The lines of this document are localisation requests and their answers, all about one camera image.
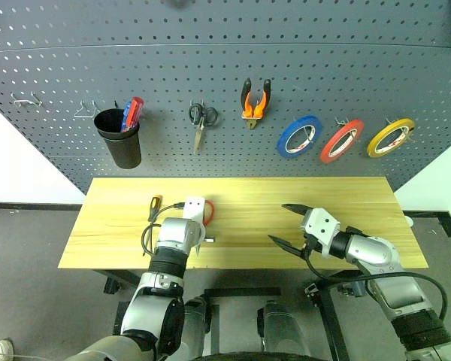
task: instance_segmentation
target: wooden table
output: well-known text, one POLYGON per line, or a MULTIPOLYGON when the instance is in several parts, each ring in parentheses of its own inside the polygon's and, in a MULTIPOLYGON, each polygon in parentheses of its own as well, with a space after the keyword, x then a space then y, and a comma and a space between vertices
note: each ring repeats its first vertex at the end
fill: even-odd
MULTIPOLYGON (((302 216, 283 203, 322 207, 341 221, 369 235, 391 241, 405 268, 428 264, 384 177, 288 178, 95 178, 72 229, 59 268, 123 270, 147 268, 141 233, 147 225, 150 199, 160 194, 163 206, 203 196, 215 205, 198 256, 188 268, 305 268, 305 262, 277 247, 267 235, 303 243, 302 216)), ((170 210, 164 217, 181 217, 170 210)), ((311 257, 317 268, 354 268, 340 259, 311 257)))

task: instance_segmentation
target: black cup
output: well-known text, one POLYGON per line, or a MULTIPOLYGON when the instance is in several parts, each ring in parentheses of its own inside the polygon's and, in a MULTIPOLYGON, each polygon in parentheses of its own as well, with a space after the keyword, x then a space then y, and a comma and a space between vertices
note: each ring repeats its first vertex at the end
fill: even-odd
POLYGON ((108 109, 97 114, 93 123, 114 158, 123 169, 132 169, 141 164, 141 146, 138 141, 139 124, 121 133, 123 109, 108 109))

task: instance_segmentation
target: white shoe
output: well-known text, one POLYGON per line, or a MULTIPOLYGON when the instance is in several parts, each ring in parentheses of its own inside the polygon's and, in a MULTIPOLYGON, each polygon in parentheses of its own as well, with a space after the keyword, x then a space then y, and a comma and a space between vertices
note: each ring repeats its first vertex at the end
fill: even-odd
POLYGON ((14 345, 9 340, 1 340, 0 353, 7 355, 7 356, 0 355, 0 361, 13 361, 14 345))

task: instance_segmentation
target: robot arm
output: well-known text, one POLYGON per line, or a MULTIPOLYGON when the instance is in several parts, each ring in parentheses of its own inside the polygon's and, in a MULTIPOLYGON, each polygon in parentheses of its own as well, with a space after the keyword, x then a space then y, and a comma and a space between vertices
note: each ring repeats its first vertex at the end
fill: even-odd
POLYGON ((270 236, 277 245, 304 258, 308 265, 312 250, 320 252, 325 258, 345 258, 356 265, 365 276, 334 278, 333 281, 364 281, 369 278, 374 298, 405 346, 407 359, 451 361, 451 336, 416 280, 408 276, 409 272, 404 272, 393 244, 379 237, 369 237, 352 227, 347 227, 345 232, 340 231, 339 221, 323 208, 303 205, 283 207, 304 216, 301 228, 307 242, 302 250, 298 250, 288 241, 270 236))
POLYGON ((180 346, 184 322, 183 274, 193 247, 205 238, 204 198, 189 197, 183 218, 166 218, 149 269, 142 274, 120 336, 109 336, 66 361, 155 361, 180 346))

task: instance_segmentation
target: tape roll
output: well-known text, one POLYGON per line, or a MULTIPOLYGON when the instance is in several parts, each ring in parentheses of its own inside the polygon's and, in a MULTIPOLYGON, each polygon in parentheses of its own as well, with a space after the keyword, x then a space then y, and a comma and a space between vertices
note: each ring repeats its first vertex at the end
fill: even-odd
POLYGON ((401 146, 401 144, 403 144, 406 141, 407 137, 410 136, 413 130, 414 130, 414 122, 411 119, 404 118, 396 120, 394 123, 389 124, 386 128, 377 133, 374 136, 374 138, 372 138, 372 140, 368 144, 368 147, 366 148, 366 152, 371 158, 385 156, 386 154, 391 153, 397 147, 401 146), (391 133, 395 132, 398 129, 400 129, 402 132, 394 141, 392 141, 385 147, 377 149, 377 147, 379 147, 381 141, 383 141, 384 138, 386 138, 388 135, 390 135, 391 133))
POLYGON ((308 115, 296 120, 289 125, 277 141, 277 152, 284 158, 294 158, 300 156, 312 147, 321 134, 322 124, 316 117, 308 115), (289 147, 292 136, 298 132, 304 133, 304 141, 297 147, 289 147))
POLYGON ((354 119, 339 129, 322 149, 320 156, 322 162, 333 162, 342 156, 359 138, 363 128, 364 123, 362 120, 354 119))

